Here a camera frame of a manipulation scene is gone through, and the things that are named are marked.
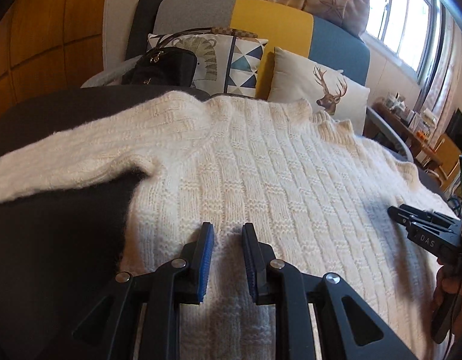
human hand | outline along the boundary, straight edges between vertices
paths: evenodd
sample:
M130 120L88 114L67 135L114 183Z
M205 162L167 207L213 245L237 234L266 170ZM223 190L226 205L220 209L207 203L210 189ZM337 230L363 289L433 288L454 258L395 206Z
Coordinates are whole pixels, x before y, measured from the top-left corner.
M434 290L433 302L431 305L433 311L443 303L445 293L456 294L460 286L461 279L459 277L444 277L444 268L445 267L442 266L436 274L436 289ZM453 323L452 333L455 335L456 340L459 340L462 335L462 305L460 313Z

ribbed knit pattern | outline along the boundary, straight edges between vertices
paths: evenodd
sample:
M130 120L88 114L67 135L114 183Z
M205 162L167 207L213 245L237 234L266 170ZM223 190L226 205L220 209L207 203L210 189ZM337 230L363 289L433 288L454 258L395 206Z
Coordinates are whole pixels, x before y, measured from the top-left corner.
M0 202L136 167L149 177L130 203L122 270L155 270L202 222L215 227L205 301L181 308L181 358L274 358L274 309L248 294L245 222L301 271L342 275L419 358L440 356L429 338L435 259L386 209L451 211L415 165L356 137L349 121L312 114L305 101L200 103L170 92L0 158Z

dark gray fabric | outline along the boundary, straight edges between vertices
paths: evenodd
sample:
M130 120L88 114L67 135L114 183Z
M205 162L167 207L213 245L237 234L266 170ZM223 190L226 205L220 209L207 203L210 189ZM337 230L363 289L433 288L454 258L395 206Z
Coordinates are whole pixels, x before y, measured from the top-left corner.
M153 34L173 34L201 27L228 27L236 0L164 0Z
M0 118L0 156L175 89L209 97L191 88L118 85L26 100ZM0 204L0 347L9 360L34 359L112 279L129 201L143 177L128 172L81 190Z

throw pillow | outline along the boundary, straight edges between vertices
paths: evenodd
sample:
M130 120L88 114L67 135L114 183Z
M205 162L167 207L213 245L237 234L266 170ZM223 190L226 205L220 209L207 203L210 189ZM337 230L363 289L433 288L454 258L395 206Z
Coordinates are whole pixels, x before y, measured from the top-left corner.
M350 119L354 133L362 135L369 88L342 71L303 56L274 48L274 75L269 102L291 103L306 99L314 112L325 110L336 120Z
M168 35L148 35L149 45ZM229 35L183 35L168 46L180 47L196 54L198 65L193 78L197 89L216 93L233 93L254 97L259 63L267 39L239 38Z

deer antlers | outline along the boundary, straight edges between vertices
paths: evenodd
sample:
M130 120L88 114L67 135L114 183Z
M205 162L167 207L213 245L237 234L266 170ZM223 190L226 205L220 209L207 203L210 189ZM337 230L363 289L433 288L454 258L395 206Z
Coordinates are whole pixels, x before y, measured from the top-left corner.
M341 97L343 97L346 94L346 92L348 91L348 83L346 82L346 80L344 80L344 82L342 82L340 79L337 79L337 81L339 82L339 85L337 85L338 93L337 94L331 94L331 93L329 93L328 86L326 85L326 83L324 81L324 74L326 72L327 72L327 70L321 71L321 69L319 67L314 67L314 69L313 69L314 77L316 77L316 82L319 85L321 85L321 87L323 88L324 94L333 96L335 102L337 103L341 99Z
M314 73L314 76L316 77L316 82L323 87L324 94L329 95L328 86L326 85L326 83L324 81L324 74L326 73L326 70L321 71L320 68L315 66L314 69L313 69L313 73Z
M344 83L341 82L340 79L337 79L337 81L340 83L339 85L337 85L337 90L339 91L339 94L334 95L334 98L337 101L339 101L341 99L341 97L343 97L346 94L346 92L348 91L348 83L346 82L346 80L344 80Z

